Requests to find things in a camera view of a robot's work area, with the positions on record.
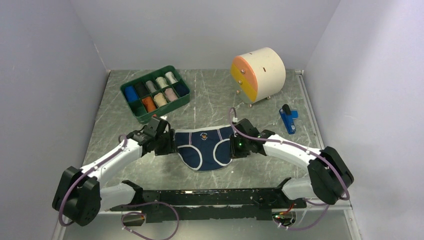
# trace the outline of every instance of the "green plastic organizer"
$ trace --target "green plastic organizer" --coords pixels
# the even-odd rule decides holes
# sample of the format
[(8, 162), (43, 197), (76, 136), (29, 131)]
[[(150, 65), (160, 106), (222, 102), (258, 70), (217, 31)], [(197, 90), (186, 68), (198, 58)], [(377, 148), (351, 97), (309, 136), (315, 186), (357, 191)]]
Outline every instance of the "green plastic organizer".
[[(171, 84), (169, 82), (169, 79), (167, 79), (167, 77), (165, 76), (165, 73), (167, 72), (172, 72), (173, 75), (175, 76), (175, 78), (178, 80), (176, 83)], [(156, 78), (158, 77), (164, 77), (167, 81), (167, 84), (169, 86), (164, 87), (162, 89), (158, 89), (155, 92), (151, 92), (148, 95), (145, 96), (138, 96), (139, 99), (133, 102), (128, 102), (127, 98), (125, 97), (124, 94), (124, 89), (128, 86), (134, 86), (135, 84), (138, 84), (139, 82), (143, 82), (144, 85), (146, 85), (145, 83), (147, 81), (152, 81), (153, 83), (155, 83), (155, 85), (159, 88), (159, 86), (156, 84)], [(188, 89), (188, 94), (185, 96), (179, 96), (177, 91), (175, 91), (174, 86), (176, 84), (183, 84), (187, 89)], [(173, 101), (173, 102), (169, 102), (168, 99), (166, 98), (165, 95), (165, 90), (168, 88), (172, 88), (173, 91), (175, 92), (175, 95), (178, 97), (177, 100)], [(180, 108), (186, 104), (188, 104), (190, 102), (190, 88), (187, 86), (187, 84), (184, 82), (183, 78), (181, 77), (181, 75), (176, 71), (174, 66), (165, 66), (162, 67), (161, 69), (158, 69), (156, 71), (153, 71), (147, 75), (144, 75), (142, 77), (139, 77), (137, 79), (134, 79), (132, 81), (129, 81), (127, 83), (124, 83), (120, 86), (120, 92), (122, 93), (126, 103), (128, 104), (129, 109), (131, 109), (132, 115), (138, 120), (139, 123), (141, 124), (147, 124), (150, 119), (152, 118), (153, 115), (157, 115), (158, 117), (163, 116), (169, 112), (174, 111), (177, 108)], [(165, 99), (168, 101), (167, 104), (158, 107), (156, 105), (156, 110), (152, 111), (152, 112), (147, 112), (147, 110), (145, 109), (145, 106), (142, 103), (142, 99), (147, 98), (148, 96), (150, 96), (152, 99), (153, 97), (158, 94), (158, 93), (163, 93), (163, 95), (165, 96)]]

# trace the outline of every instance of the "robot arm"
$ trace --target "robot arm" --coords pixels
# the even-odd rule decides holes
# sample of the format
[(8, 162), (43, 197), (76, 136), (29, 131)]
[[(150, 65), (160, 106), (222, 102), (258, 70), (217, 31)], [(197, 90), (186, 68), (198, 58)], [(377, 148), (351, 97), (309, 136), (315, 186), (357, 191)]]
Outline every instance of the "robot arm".
[[(142, 187), (128, 180), (116, 186), (103, 188), (118, 171), (151, 151), (156, 155), (177, 152), (174, 130), (166, 120), (153, 117), (142, 130), (128, 134), (116, 148), (95, 162), (80, 169), (74, 167), (66, 169), (60, 179), (52, 206), (80, 226), (85, 226), (100, 210), (154, 201), (166, 202), (173, 206), (242, 205), (271, 210), (293, 205), (295, 208), (305, 208), (305, 198), (318, 197), (326, 204), (333, 205), (342, 198), (345, 188), (341, 186), (341, 182), (327, 164), (317, 156), (325, 158), (334, 166), (345, 186), (349, 187), (354, 181), (337, 151), (331, 147), (318, 149), (301, 146), (285, 140), (272, 131), (259, 132), (247, 119), (237, 122), (234, 127), (238, 133), (249, 138), (238, 133), (230, 136), (230, 154), (233, 159), (245, 158), (251, 153), (273, 156), (307, 170), (309, 176), (286, 178), (277, 187), (268, 188), (143, 191)], [(252, 137), (268, 141), (252, 140)], [(257, 219), (267, 218), (258, 215)], [(162, 221), (166, 217), (160, 216), (156, 219)]]
[(103, 186), (126, 165), (151, 151), (155, 151), (156, 155), (175, 153), (175, 133), (169, 127), (166, 120), (153, 117), (142, 130), (128, 134), (126, 140), (98, 160), (80, 169), (72, 166), (66, 169), (57, 187), (53, 208), (85, 226), (100, 210), (139, 201), (137, 193), (143, 189), (130, 181), (113, 187)]
[[(318, 197), (324, 203), (334, 205), (337, 200), (343, 198), (345, 189), (354, 182), (352, 173), (332, 147), (327, 146), (324, 149), (318, 149), (302, 146), (269, 130), (259, 132), (245, 118), (233, 127), (237, 130), (230, 137), (233, 158), (245, 158), (250, 152), (259, 153), (288, 161), (308, 171), (309, 176), (288, 179), (282, 186), (281, 190), (289, 200)], [(334, 167), (340, 178), (322, 158)]]

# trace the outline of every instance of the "white enclosure wall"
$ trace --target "white enclosure wall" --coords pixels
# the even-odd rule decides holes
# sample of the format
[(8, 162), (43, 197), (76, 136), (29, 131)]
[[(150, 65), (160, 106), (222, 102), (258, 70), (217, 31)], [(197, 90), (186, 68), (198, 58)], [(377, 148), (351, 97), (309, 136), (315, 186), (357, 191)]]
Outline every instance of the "white enclosure wall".
[(69, 0), (0, 1), (0, 239), (48, 240), (81, 166), (107, 71)]
[(340, 0), (71, 0), (108, 69), (228, 69), (274, 49), (305, 69)]
[(364, 239), (424, 236), (424, 2), (342, 0), (305, 70)]

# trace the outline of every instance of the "underwear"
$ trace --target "underwear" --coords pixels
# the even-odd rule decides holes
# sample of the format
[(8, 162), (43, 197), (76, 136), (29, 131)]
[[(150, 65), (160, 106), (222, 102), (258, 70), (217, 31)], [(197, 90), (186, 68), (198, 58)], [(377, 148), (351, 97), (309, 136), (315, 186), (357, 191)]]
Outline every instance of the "underwear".
[(217, 170), (231, 163), (230, 126), (175, 130), (175, 145), (182, 161), (195, 171)]

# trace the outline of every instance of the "purple cable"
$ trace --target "purple cable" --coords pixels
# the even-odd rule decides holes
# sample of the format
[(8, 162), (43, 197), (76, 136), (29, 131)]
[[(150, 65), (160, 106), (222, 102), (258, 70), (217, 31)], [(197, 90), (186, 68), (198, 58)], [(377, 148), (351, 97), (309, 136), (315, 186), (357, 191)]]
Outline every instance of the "purple cable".
[(70, 226), (71, 224), (74, 223), (74, 221), (70, 221), (68, 223), (65, 223), (64, 222), (64, 219), (63, 219), (65, 203), (67, 202), (67, 200), (69, 198), (69, 195), (71, 194), (72, 190), (81, 182), (81, 180), (83, 178), (85, 178), (87, 175), (89, 175), (90, 173), (92, 173), (92, 172), (94, 172), (96, 170), (95, 167), (99, 168), (100, 166), (102, 166), (103, 164), (107, 163), (108, 161), (110, 161), (111, 159), (113, 159), (114, 157), (116, 157), (116, 155), (118, 155), (120, 152), (123, 151), (122, 148), (125, 148), (127, 146), (128, 140), (127, 140), (127, 136), (125, 136), (124, 134), (119, 135), (118, 140), (120, 140), (121, 137), (123, 137), (122, 147), (120, 147), (118, 150), (116, 150), (110, 156), (106, 157), (103, 161), (97, 163), (92, 168), (90, 168), (89, 170), (87, 170), (80, 177), (78, 177), (78, 179), (70, 186), (70, 188), (66, 192), (66, 194), (63, 197), (62, 202), (60, 204), (60, 208), (59, 208), (59, 223), (60, 223), (60, 225), (62, 225), (63, 227), (67, 227), (67, 226)]
[(316, 202), (313, 202), (313, 201), (309, 201), (306, 198), (304, 198), (303, 200), (305, 200), (305, 202), (307, 202), (308, 204), (314, 205), (314, 206), (325, 206), (325, 205), (327, 205), (327, 203), (316, 203)]
[[(251, 140), (255, 140), (255, 141), (264, 141), (264, 142), (273, 142), (273, 143), (280, 143), (280, 144), (287, 144), (287, 145), (290, 145), (290, 146), (293, 146), (293, 147), (295, 147), (295, 148), (298, 148), (298, 149), (300, 149), (300, 150), (302, 150), (302, 151), (304, 151), (304, 152), (309, 152), (310, 154), (312, 154), (314, 157), (316, 157), (316, 158), (318, 158), (318, 159), (320, 159), (321, 161), (323, 161), (332, 171), (333, 171), (333, 173), (335, 174), (335, 176), (337, 177), (337, 179), (338, 179), (338, 181), (340, 182), (340, 184), (341, 184), (341, 186), (342, 186), (342, 188), (343, 188), (343, 191), (344, 191), (344, 193), (346, 194), (346, 197), (340, 197), (340, 199), (341, 200), (349, 200), (350, 198), (351, 198), (351, 195), (349, 194), (349, 191), (348, 191), (348, 187), (346, 186), (346, 184), (345, 184), (345, 182), (343, 181), (343, 179), (342, 179), (342, 177), (340, 176), (340, 174), (337, 172), (337, 170), (336, 170), (336, 168), (329, 162), (329, 161), (327, 161), (327, 159), (325, 159), (324, 157), (322, 157), (322, 156), (320, 156), (319, 154), (316, 154), (315, 152), (312, 152), (312, 151), (309, 151), (308, 149), (306, 149), (306, 148), (304, 148), (303, 146), (301, 146), (301, 145), (299, 145), (299, 144), (296, 144), (296, 143), (294, 143), (294, 142), (290, 142), (290, 141), (280, 141), (280, 140), (277, 140), (277, 139), (267, 139), (267, 138), (259, 138), (259, 137), (252, 137), (252, 136), (249, 136), (249, 135), (246, 135), (246, 134), (244, 134), (244, 133), (242, 133), (242, 132), (240, 132), (235, 126), (234, 126), (234, 123), (233, 123), (233, 121), (231, 121), (231, 110), (234, 112), (234, 117), (236, 117), (237, 118), (237, 113), (236, 113), (236, 109), (234, 108), (234, 107), (230, 107), (229, 108), (229, 110), (228, 110), (228, 120), (229, 120), (229, 124), (231, 125), (231, 128), (236, 132), (236, 133), (238, 133), (239, 135), (241, 135), (241, 136), (243, 136), (243, 137), (245, 137), (245, 138), (247, 138), (247, 139), (251, 139)], [(312, 223), (311, 225), (309, 225), (309, 226), (305, 226), (305, 227), (300, 227), (300, 228), (290, 228), (290, 227), (288, 227), (287, 229), (288, 230), (293, 230), (293, 231), (301, 231), (301, 230), (307, 230), (307, 229), (310, 229), (310, 228), (312, 228), (313, 226), (315, 226), (315, 225), (317, 225), (317, 223), (319, 222), (319, 221), (321, 221), (321, 219), (324, 217), (324, 215), (326, 214), (326, 212), (327, 212), (327, 210), (329, 209), (329, 207), (330, 207), (330, 205), (328, 205), (328, 204), (326, 204), (326, 203), (315, 203), (315, 202), (311, 202), (311, 201), (308, 201), (308, 200), (306, 200), (306, 202), (308, 202), (308, 203), (310, 203), (310, 204), (312, 204), (312, 205), (315, 205), (315, 206), (324, 206), (324, 205), (327, 205), (326, 207), (325, 207), (325, 209), (324, 209), (324, 211), (322, 211), (322, 213), (321, 213), (321, 216), (319, 216), (319, 218), (314, 222), (314, 223)]]
[(323, 219), (324, 215), (327, 213), (327, 210), (329, 209), (330, 205), (327, 204), (327, 206), (325, 207), (324, 211), (322, 211), (321, 215), (309, 226), (304, 226), (304, 227), (286, 227), (286, 230), (291, 230), (291, 231), (303, 231), (303, 230), (308, 230), (312, 227), (314, 227), (315, 225), (317, 225), (321, 219)]
[[(171, 239), (176, 233), (177, 233), (177, 230), (178, 230), (178, 227), (180, 226), (180, 216), (178, 216), (178, 212), (177, 212), (177, 210), (175, 210), (175, 208), (173, 208), (171, 205), (169, 205), (168, 203), (166, 203), (166, 202), (161, 202), (161, 201), (152, 201), (152, 202), (146, 202), (146, 203), (141, 203), (141, 204), (135, 204), (135, 205), (121, 205), (122, 207), (132, 207), (132, 208), (134, 208), (134, 207), (141, 207), (141, 206), (146, 206), (146, 205), (152, 205), (152, 204), (162, 204), (162, 205), (165, 205), (165, 206), (167, 206), (168, 208), (170, 208), (172, 211), (173, 211), (173, 213), (175, 214), (175, 216), (176, 216), (176, 228), (175, 228), (175, 230), (173, 231), (173, 233), (169, 236), (169, 237), (167, 237), (167, 238), (164, 238), (164, 239), (162, 239), (162, 240), (169, 240), (169, 239)], [(130, 233), (132, 233), (132, 234), (134, 234), (134, 235), (137, 235), (137, 236), (139, 236), (140, 238), (143, 238), (143, 239), (145, 239), (145, 240), (154, 240), (154, 239), (151, 239), (151, 238), (148, 238), (148, 237), (146, 237), (146, 236), (143, 236), (143, 235), (141, 235), (140, 233), (138, 233), (138, 232), (136, 232), (136, 231), (133, 231), (132, 229), (130, 229), (130, 228), (128, 228), (127, 226), (125, 226), (124, 225), (124, 218), (126, 217), (126, 216), (128, 216), (128, 215), (140, 215), (140, 216), (146, 216), (145, 214), (143, 214), (143, 213), (141, 213), (141, 212), (136, 212), (136, 211), (132, 211), (132, 212), (128, 212), (128, 213), (126, 213), (124, 216), (122, 216), (122, 218), (121, 218), (121, 224), (122, 224), (122, 229), (124, 230), (127, 230), (128, 232), (130, 232)]]
[(304, 148), (303, 146), (296, 144), (294, 142), (290, 142), (290, 141), (280, 141), (277, 139), (268, 139), (268, 138), (259, 138), (259, 137), (252, 137), (252, 136), (248, 136), (242, 132), (240, 132), (235, 126), (233, 121), (231, 121), (231, 110), (234, 112), (234, 116), (237, 118), (237, 113), (236, 113), (236, 109), (234, 107), (230, 107), (229, 111), (228, 111), (228, 119), (229, 119), (229, 124), (231, 125), (231, 128), (238, 133), (239, 135), (247, 138), (247, 139), (251, 139), (251, 140), (255, 140), (255, 141), (264, 141), (264, 142), (273, 142), (273, 143), (280, 143), (280, 144), (287, 144), (290, 146), (293, 146), (295, 148), (298, 148), (304, 152), (309, 152), (310, 154), (312, 154), (314, 157), (320, 159), (321, 161), (323, 161), (334, 173), (334, 175), (337, 177), (338, 181), (341, 184), (341, 187), (343, 188), (344, 193), (346, 194), (346, 197), (340, 197), (341, 200), (349, 200), (351, 198), (351, 195), (349, 194), (348, 191), (348, 187), (346, 186), (345, 182), (343, 181), (342, 177), (340, 176), (340, 174), (337, 172), (336, 168), (329, 162), (327, 161), (327, 159), (325, 159), (324, 157), (320, 156), (319, 154), (316, 154), (313, 151), (309, 151), (308, 149)]
[(229, 119), (229, 124), (231, 125), (231, 128), (238, 133), (239, 135), (247, 138), (247, 139), (251, 139), (251, 140), (256, 140), (256, 141), (264, 141), (264, 142), (274, 142), (274, 143), (281, 143), (280, 140), (277, 139), (267, 139), (267, 138), (259, 138), (259, 137), (252, 137), (249, 135), (246, 135), (244, 133), (242, 133), (241, 131), (239, 131), (235, 126), (233, 121), (231, 121), (231, 110), (234, 112), (234, 117), (237, 118), (237, 113), (236, 113), (236, 109), (234, 107), (230, 107), (229, 111), (228, 111), (228, 119)]

